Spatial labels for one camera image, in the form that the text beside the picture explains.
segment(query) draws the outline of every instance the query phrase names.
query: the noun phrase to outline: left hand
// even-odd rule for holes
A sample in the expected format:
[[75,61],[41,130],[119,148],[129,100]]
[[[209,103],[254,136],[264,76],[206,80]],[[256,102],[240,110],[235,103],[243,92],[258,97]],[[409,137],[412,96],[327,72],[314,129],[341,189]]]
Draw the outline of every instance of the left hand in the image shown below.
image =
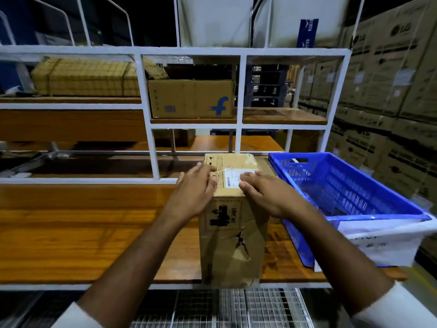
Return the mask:
[[209,177],[215,170],[216,167],[199,162],[187,173],[182,172],[162,215],[180,222],[181,227],[199,215],[216,191],[217,178]]

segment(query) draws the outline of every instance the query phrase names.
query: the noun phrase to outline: wire mesh shelf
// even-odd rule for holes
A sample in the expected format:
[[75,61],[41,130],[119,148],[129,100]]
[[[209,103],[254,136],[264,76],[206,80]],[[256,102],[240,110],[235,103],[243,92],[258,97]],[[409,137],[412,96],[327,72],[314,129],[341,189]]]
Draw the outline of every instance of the wire mesh shelf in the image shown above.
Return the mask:
[[[19,328],[49,328],[82,292],[45,292]],[[297,289],[150,290],[130,328],[313,328]]]

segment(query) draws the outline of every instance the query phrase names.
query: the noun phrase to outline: hand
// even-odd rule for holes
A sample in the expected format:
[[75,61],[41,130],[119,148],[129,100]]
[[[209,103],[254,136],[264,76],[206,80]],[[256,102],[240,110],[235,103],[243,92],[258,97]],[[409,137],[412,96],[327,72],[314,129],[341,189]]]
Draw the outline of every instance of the hand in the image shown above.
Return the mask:
[[317,210],[292,186],[276,176],[263,176],[260,171],[240,175],[240,189],[245,196],[273,217],[296,221]]
[[187,173],[182,172],[162,215],[179,222],[181,227],[199,215],[216,191],[217,178],[209,177],[215,170],[216,167],[199,162]]

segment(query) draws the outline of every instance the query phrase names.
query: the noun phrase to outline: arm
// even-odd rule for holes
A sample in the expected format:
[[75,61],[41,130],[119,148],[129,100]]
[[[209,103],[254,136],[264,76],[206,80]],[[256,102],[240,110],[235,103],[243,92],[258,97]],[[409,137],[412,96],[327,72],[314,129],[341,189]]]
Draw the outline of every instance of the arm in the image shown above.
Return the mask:
[[214,169],[198,164],[181,173],[162,214],[80,298],[78,305],[103,327],[129,326],[173,239],[212,198]]
[[367,308],[391,289],[394,281],[287,183],[260,172],[242,174],[241,180],[240,188],[246,197],[299,229],[350,315]]

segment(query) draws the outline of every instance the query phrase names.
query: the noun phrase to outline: white sleeve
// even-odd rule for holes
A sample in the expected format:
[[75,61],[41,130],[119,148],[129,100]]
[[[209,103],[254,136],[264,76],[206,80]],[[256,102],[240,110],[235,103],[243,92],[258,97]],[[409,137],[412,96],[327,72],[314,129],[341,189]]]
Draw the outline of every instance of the white sleeve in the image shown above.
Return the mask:
[[435,328],[437,318],[399,282],[384,296],[352,317],[355,328]]
[[52,325],[52,328],[102,328],[76,303],[72,303],[67,310]]

